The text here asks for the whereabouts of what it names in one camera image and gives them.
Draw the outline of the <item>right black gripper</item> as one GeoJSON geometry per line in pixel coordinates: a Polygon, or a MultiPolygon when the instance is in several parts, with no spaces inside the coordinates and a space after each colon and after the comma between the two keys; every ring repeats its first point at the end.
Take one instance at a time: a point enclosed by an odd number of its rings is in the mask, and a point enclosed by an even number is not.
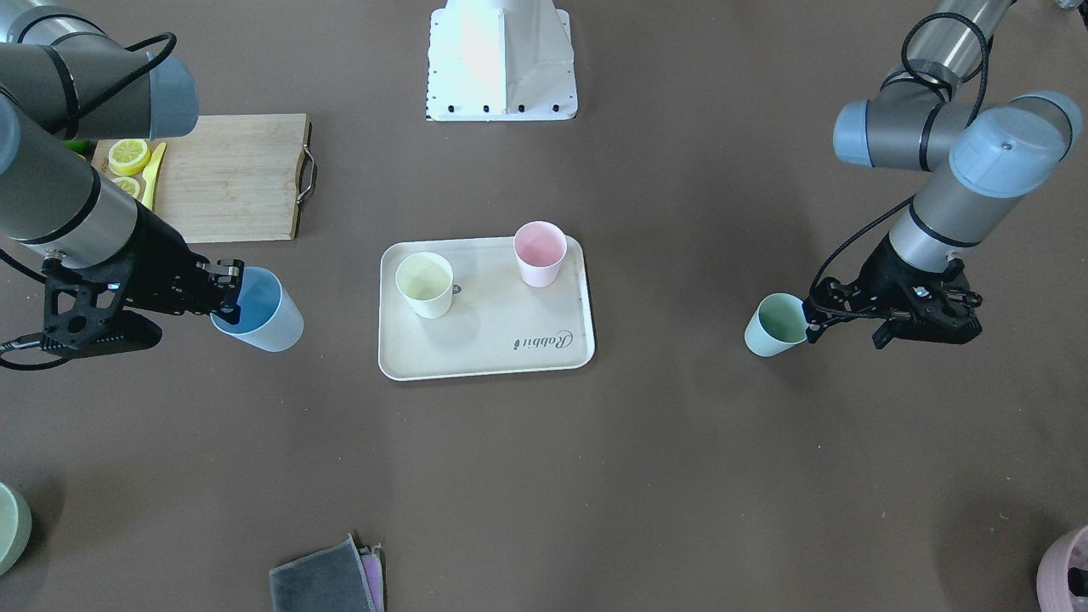
{"type": "Polygon", "coordinates": [[[133,199],[109,204],[106,213],[94,210],[92,229],[97,254],[111,255],[92,267],[92,305],[111,309],[120,296],[132,309],[214,313],[228,325],[240,322],[244,261],[208,264],[174,228],[133,199]]]}

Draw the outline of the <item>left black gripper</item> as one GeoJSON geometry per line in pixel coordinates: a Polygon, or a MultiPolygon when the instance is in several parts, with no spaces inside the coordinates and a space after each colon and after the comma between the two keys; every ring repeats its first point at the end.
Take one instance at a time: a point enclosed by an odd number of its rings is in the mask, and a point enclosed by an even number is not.
{"type": "Polygon", "coordinates": [[[844,284],[833,276],[813,283],[802,303],[806,341],[816,343],[831,326],[855,321],[858,316],[851,305],[860,303],[883,318],[873,333],[878,351],[898,338],[968,343],[982,333],[982,321],[976,314],[982,295],[970,289],[965,267],[962,259],[952,258],[944,271],[936,274],[917,269],[898,255],[886,236],[860,268],[854,284],[844,284]]]}

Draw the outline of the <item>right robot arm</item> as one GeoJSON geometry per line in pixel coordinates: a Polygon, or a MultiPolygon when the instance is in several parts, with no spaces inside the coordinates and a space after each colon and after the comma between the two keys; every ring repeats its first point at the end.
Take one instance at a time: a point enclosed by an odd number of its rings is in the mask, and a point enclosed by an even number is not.
{"type": "Polygon", "coordinates": [[[174,32],[125,45],[55,1],[4,1],[3,236],[42,256],[52,291],[234,322],[244,266],[210,264],[71,149],[190,134],[199,96],[176,46],[174,32]]]}

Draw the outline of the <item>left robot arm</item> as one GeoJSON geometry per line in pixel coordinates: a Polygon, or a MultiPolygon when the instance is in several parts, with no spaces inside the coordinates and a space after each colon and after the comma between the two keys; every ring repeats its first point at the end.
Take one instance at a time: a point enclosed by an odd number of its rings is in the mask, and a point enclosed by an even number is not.
{"type": "Polygon", "coordinates": [[[894,338],[964,344],[982,333],[982,296],[965,258],[1068,156],[1083,133],[1078,106],[1056,91],[984,105],[996,27],[1009,1],[940,1],[902,42],[873,99],[836,120],[841,162],[930,173],[890,210],[895,225],[839,281],[819,269],[803,302],[806,338],[834,325],[879,321],[876,348],[894,338]]]}

